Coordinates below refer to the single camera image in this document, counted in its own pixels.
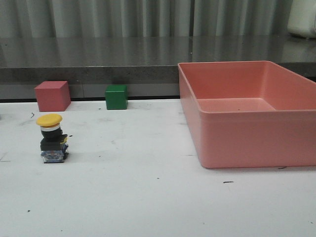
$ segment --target cube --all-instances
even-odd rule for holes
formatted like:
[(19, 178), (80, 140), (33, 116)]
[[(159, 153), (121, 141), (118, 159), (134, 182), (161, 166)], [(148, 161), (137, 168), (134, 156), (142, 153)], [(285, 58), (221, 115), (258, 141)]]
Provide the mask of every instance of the cube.
[(109, 85), (105, 91), (105, 100), (108, 110), (126, 110), (127, 86)]
[(44, 81), (35, 87), (40, 112), (65, 111), (70, 105), (67, 81)]

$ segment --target red cube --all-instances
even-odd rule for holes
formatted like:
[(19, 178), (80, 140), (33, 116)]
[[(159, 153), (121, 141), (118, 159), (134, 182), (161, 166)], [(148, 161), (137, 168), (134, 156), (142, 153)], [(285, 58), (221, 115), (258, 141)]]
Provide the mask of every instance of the red cube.
[(35, 87), (40, 112), (65, 111), (70, 105), (67, 81), (44, 81)]

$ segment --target white appliance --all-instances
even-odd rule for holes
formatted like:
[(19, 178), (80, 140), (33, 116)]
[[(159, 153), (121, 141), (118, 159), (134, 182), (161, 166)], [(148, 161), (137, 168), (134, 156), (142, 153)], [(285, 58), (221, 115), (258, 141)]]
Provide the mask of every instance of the white appliance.
[(287, 30), (302, 37), (316, 38), (316, 0), (293, 0)]

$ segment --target green cube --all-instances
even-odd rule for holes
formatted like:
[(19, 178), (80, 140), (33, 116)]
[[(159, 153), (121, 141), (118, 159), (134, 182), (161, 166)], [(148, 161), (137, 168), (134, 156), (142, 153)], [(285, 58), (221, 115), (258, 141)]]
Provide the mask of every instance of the green cube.
[(127, 86), (109, 85), (105, 91), (107, 110), (127, 109)]

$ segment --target granite countertop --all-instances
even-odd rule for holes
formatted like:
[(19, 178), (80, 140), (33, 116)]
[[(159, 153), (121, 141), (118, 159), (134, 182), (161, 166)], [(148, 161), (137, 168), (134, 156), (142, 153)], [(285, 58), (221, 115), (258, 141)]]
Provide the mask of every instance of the granite countertop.
[(45, 80), (67, 80), (73, 98), (177, 96), (180, 62), (269, 60), (316, 76), (316, 40), (292, 36), (0, 39), (0, 99), (34, 98)]

